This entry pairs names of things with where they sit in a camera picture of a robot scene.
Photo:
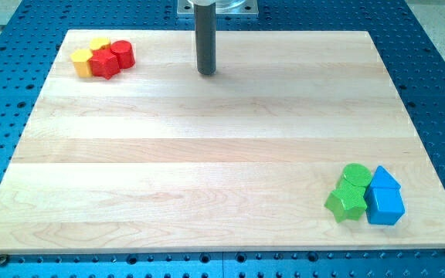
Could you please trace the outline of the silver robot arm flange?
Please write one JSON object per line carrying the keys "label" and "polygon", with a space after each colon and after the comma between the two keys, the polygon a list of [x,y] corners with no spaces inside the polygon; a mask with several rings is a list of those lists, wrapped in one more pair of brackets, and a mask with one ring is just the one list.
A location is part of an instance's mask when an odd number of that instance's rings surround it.
{"label": "silver robot arm flange", "polygon": [[[192,18],[193,0],[177,0],[176,12],[180,18]],[[216,15],[230,18],[254,18],[259,15],[257,0],[216,0]]]}

